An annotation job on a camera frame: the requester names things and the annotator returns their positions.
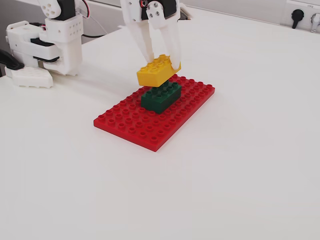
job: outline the black component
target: black component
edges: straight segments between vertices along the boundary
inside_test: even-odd
[[[305,16],[304,11],[300,9],[296,9],[292,12],[291,18],[293,20],[293,25],[292,25],[293,29],[297,27],[298,23],[304,18],[304,16]]]
[[[37,57],[37,56],[34,56],[33,58],[34,58],[34,59],[38,59],[38,60],[40,60],[40,61],[44,61],[44,62],[46,62],[46,63],[54,63],[54,62],[56,62],[60,57],[57,56],[57,57],[55,57],[55,58],[53,58],[53,59],[50,59],[50,60],[48,60],[48,59],[43,59],[43,58],[40,58],[40,57]]]
[[[38,38],[31,38],[30,40],[33,44],[37,44],[37,45],[41,45],[41,46],[45,46],[45,47],[50,47],[50,46],[54,45],[51,42],[41,41],[39,37]]]
[[[186,13],[184,13],[184,11],[180,10],[180,18],[179,20],[191,20],[188,15]]]
[[[87,35],[87,34],[82,34],[82,36],[84,36],[86,38],[96,39],[96,38],[101,38],[101,37],[103,37],[105,35],[90,36],[90,35]]]
[[[40,23],[40,22],[29,22],[29,24],[37,27],[41,27],[42,25],[44,25],[43,23]]]
[[[176,0],[149,0],[148,3],[152,3],[154,1],[158,1],[163,6],[163,13],[164,18],[169,18],[173,14],[177,12],[177,2]],[[142,20],[147,20],[147,6],[142,7],[142,14],[141,14]]]
[[[25,65],[19,62],[14,56],[4,50],[0,50],[0,64],[4,64],[8,69],[19,70],[23,69]]]
[[[76,15],[75,0],[57,0],[57,2],[61,8],[61,14],[55,20],[65,21]]]

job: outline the red wire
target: red wire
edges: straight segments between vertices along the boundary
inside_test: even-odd
[[[86,16],[86,17],[89,18],[89,17],[90,17],[90,8],[89,8],[86,0],[82,0],[82,2],[84,2],[85,6],[86,6],[86,9],[88,10],[88,13],[87,13],[87,16]]]

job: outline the cable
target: cable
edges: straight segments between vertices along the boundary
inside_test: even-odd
[[[103,37],[105,35],[90,36],[90,35],[87,35],[87,34],[82,34],[82,36],[84,36],[86,38],[96,39],[96,38],[101,38],[101,37]]]
[[[86,18],[90,18],[90,8],[89,5],[87,4],[86,0],[82,0],[82,2],[84,2],[85,6],[86,6],[86,10],[87,10],[87,15]]]
[[[95,21],[100,26],[100,28],[102,28],[102,30],[105,32],[105,34],[108,34],[108,32],[105,30],[105,28],[93,16],[91,16],[91,18],[93,21]]]

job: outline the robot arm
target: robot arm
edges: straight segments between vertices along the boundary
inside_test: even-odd
[[[148,63],[154,60],[149,23],[161,31],[172,68],[180,66],[181,47],[178,32],[180,0],[120,0],[124,22]]]

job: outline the red lego baseplate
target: red lego baseplate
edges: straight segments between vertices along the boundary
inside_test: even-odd
[[[214,93],[212,85],[178,77],[169,79],[182,86],[181,97],[162,114],[141,107],[144,86],[93,121],[93,125],[120,138],[156,152]]]

